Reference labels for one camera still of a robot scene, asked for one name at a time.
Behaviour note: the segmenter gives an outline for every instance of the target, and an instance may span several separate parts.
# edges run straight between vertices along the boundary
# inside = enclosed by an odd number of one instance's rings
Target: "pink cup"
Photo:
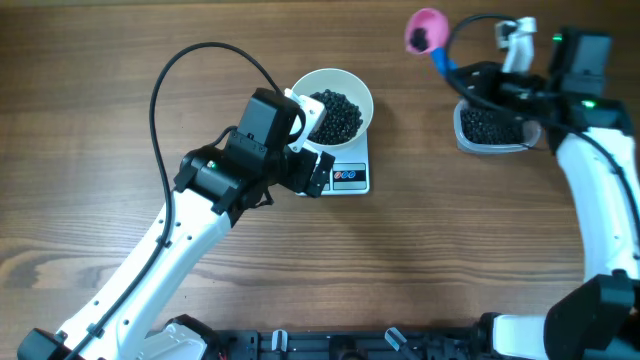
[[[411,46],[411,36],[417,28],[423,28],[427,31],[427,41],[429,47],[425,51],[419,51]],[[418,10],[409,22],[404,32],[404,43],[407,51],[411,54],[423,55],[429,54],[437,48],[443,48],[449,38],[449,21],[440,11],[432,8],[424,8]]]

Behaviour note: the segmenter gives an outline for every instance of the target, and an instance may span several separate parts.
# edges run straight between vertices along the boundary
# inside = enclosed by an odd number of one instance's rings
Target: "cable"
[[[451,50],[451,45],[453,44],[453,41],[455,40],[456,35],[458,34],[458,32],[460,32],[460,30],[464,29],[467,25],[471,24],[472,22],[475,22],[475,21],[478,21],[478,20],[482,20],[482,19],[498,19],[498,20],[506,20],[506,21],[517,22],[517,20],[515,18],[512,18],[512,17],[507,16],[507,15],[502,15],[502,14],[480,14],[480,15],[470,16],[470,17],[462,20],[460,23],[458,23],[458,25],[456,25],[455,28],[453,28],[453,30],[451,31],[451,35],[449,35],[449,39],[447,39],[447,43],[446,43],[445,48],[444,48],[445,77],[446,77],[447,82],[449,83],[449,85],[451,85],[451,87],[454,90],[456,90],[460,95],[462,95],[466,99],[470,99],[472,102],[474,102],[476,104],[480,104],[481,106],[489,108],[491,110],[511,113],[511,114],[514,115],[514,117],[516,119],[518,117],[521,118],[522,120],[524,120],[525,118],[531,118],[531,119],[534,119],[534,120],[538,121],[542,126],[554,127],[556,129],[561,130],[563,132],[566,132],[568,134],[573,134],[573,135],[577,136],[578,138],[586,141],[591,146],[593,146],[596,150],[598,150],[600,153],[602,153],[602,155],[605,157],[605,159],[607,159],[607,161],[611,165],[611,168],[613,169],[613,172],[619,177],[620,183],[622,184],[624,192],[625,192],[625,194],[627,196],[627,200],[629,201],[629,207],[631,208],[631,215],[633,217],[635,230],[636,230],[636,247],[637,247],[637,245],[638,245],[637,244],[637,241],[638,241],[637,239],[638,239],[638,237],[640,237],[640,214],[638,213],[638,206],[637,206],[636,200],[635,200],[635,198],[633,196],[633,191],[631,190],[631,186],[629,185],[629,182],[627,180],[626,175],[624,174],[624,170],[622,169],[622,167],[620,167],[620,165],[618,165],[618,163],[615,161],[613,156],[604,147],[602,147],[602,145],[600,145],[597,141],[595,141],[591,137],[583,134],[582,132],[580,132],[580,131],[578,131],[578,130],[576,130],[576,129],[568,126],[568,125],[562,124],[559,121],[555,121],[554,122],[551,119],[546,119],[546,118],[542,118],[542,117],[538,117],[538,116],[531,116],[531,115],[525,114],[525,113],[519,113],[517,111],[513,111],[513,110],[511,110],[509,108],[506,108],[506,107],[500,106],[498,104],[495,104],[495,103],[493,103],[491,101],[487,101],[487,100],[481,98],[480,96],[474,94],[473,92],[471,92],[461,82],[459,82],[455,78],[455,76],[453,76],[453,71],[451,70],[451,67],[449,66],[449,51]],[[557,74],[552,76],[551,77],[552,81],[555,81],[556,77],[557,77]],[[635,260],[640,260],[640,254],[633,254],[633,258]]]
[[[222,134],[220,134],[220,136],[218,136],[218,138],[216,139],[216,141],[212,142],[211,144],[209,144],[209,146],[218,146],[218,144],[220,144],[220,142],[222,141],[222,139],[224,139],[225,136],[227,136],[228,133],[234,131],[234,130],[238,130],[238,127],[235,125],[231,125],[229,127],[227,127],[226,129],[224,129],[222,131]]]
[[[251,209],[257,209],[263,206],[271,206],[275,203],[275,201],[273,201],[273,197],[271,197],[271,193],[269,192],[269,189],[264,191],[264,197],[265,197],[264,201],[261,201],[258,204],[251,206]]]
[[[162,85],[162,81],[164,80],[165,76],[167,76],[169,69],[171,69],[171,67],[184,55],[194,50],[198,50],[202,48],[223,48],[223,49],[231,50],[241,55],[245,59],[249,60],[249,62],[252,63],[256,68],[258,68],[258,70],[262,73],[262,75],[264,75],[264,77],[267,79],[269,84],[273,87],[273,90],[276,92],[276,94],[280,96],[284,96],[280,88],[278,88],[278,86],[273,81],[271,76],[269,76],[269,73],[267,73],[267,71],[262,67],[262,65],[260,65],[260,63],[258,63],[258,61],[256,61],[254,58],[251,57],[251,55],[247,54],[243,50],[229,44],[219,43],[219,42],[204,42],[204,43],[191,45],[189,47],[184,48],[182,51],[180,51],[176,55],[174,55],[173,58],[171,58],[171,60],[169,60],[169,62],[164,66],[164,68],[160,72],[160,75],[158,76],[158,79],[156,80],[155,86],[153,87],[153,92],[151,93],[151,102],[149,104],[149,129],[151,131],[151,143],[153,144],[153,153],[156,157],[156,162],[158,163],[158,170],[160,171],[160,180],[162,180],[162,189],[164,191],[164,200],[165,200],[166,220],[164,222],[164,228],[162,229],[162,234],[157,240],[157,245],[153,250],[153,253],[151,253],[151,256],[149,256],[149,259],[144,264],[144,266],[142,267],[138,275],[136,275],[136,277],[133,279],[131,284],[129,284],[129,286],[120,295],[120,297],[118,297],[118,299],[113,303],[113,305],[109,308],[109,310],[107,310],[107,312],[105,312],[104,315],[102,315],[100,320],[95,325],[93,325],[93,327],[88,331],[87,335],[80,341],[80,343],[78,343],[78,345],[76,345],[76,347],[69,353],[69,355],[65,357],[65,360],[74,359],[78,354],[80,354],[80,351],[82,351],[82,349],[84,349],[89,344],[89,342],[91,342],[91,340],[95,336],[100,334],[100,332],[102,331],[102,328],[106,325],[109,319],[111,319],[113,314],[115,314],[115,312],[118,311],[120,306],[122,306],[122,304],[127,300],[129,295],[131,295],[133,290],[135,290],[138,284],[149,272],[149,270],[155,263],[156,259],[160,255],[160,252],[162,251],[162,249],[165,247],[167,243],[167,239],[169,237],[169,231],[171,230],[171,225],[173,222],[173,217],[172,217],[173,201],[171,196],[171,188],[169,186],[169,179],[167,178],[167,171],[164,167],[164,162],[162,161],[160,146],[158,145],[158,134],[156,132],[156,117],[155,117],[156,101],[158,99],[158,92],[160,91],[160,85]],[[226,128],[222,132],[220,137],[218,137],[218,139],[214,141],[212,144],[214,144],[214,146],[217,145],[220,141],[222,141],[224,136],[228,134],[231,130],[234,130],[233,126]]]

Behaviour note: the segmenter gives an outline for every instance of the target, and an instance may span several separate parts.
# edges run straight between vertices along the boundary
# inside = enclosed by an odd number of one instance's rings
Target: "scoop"
[[[432,8],[418,10],[407,23],[404,42],[407,52],[414,55],[431,55],[436,68],[445,75],[444,46],[449,38],[449,21],[440,11]],[[449,60],[449,67],[456,64]]]

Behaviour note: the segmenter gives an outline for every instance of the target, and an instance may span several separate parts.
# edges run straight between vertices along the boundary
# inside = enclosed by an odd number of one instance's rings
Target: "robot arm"
[[[507,50],[502,72],[529,71],[533,62],[533,34],[537,31],[536,19],[524,17],[518,21],[501,21],[496,24],[495,31],[498,49]]]
[[[82,343],[87,332],[95,336],[82,345],[79,355],[86,359],[162,358],[169,353],[177,358],[201,358],[206,345],[199,337],[187,340],[188,330],[174,338],[169,335],[169,341],[163,341],[173,347],[149,347],[156,339],[145,337],[187,274],[225,237],[242,213],[264,204],[259,203],[263,194],[267,196],[267,204],[272,202],[269,186],[281,184],[296,193],[320,196],[334,158],[326,153],[318,156],[297,144],[306,140],[308,129],[321,122],[326,111],[322,103],[301,98],[297,99],[299,105],[272,91],[258,89],[240,125],[231,131],[224,150],[207,145],[187,154],[174,179],[168,241],[127,300],[101,329],[95,329],[98,320],[156,251],[167,221],[164,207],[98,294],[65,321],[55,336],[34,329],[18,349],[18,358],[65,357],[70,349]]]
[[[640,190],[633,138],[606,128],[590,128],[585,134],[616,159],[637,203]],[[584,282],[617,269],[639,279],[635,221],[620,178],[601,153],[575,135],[564,139],[556,157],[571,187],[578,214],[585,255]]]
[[[231,230],[225,212],[211,211],[214,204],[196,192],[173,191],[174,226],[169,245],[136,287],[128,300],[81,352],[85,359],[134,359],[151,329],[178,286],[200,258]],[[118,296],[140,272],[156,247],[165,221],[164,208],[140,243],[109,279],[105,286],[78,313],[62,324],[58,334],[65,334],[64,346],[73,349],[85,337],[87,329],[113,305]]]
[[[632,123],[620,101],[601,98],[611,39],[566,28],[554,40],[549,81],[505,71],[507,62],[455,71],[472,104],[545,127],[571,187],[585,252],[585,284],[546,316],[485,314],[489,349],[527,359],[638,358],[640,190]]]

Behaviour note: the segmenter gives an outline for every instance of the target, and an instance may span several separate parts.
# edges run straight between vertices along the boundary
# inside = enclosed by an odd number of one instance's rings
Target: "green light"
[[[593,109],[594,107],[596,107],[596,102],[591,100],[582,100],[582,105],[584,105],[584,107],[586,107],[587,109]]]

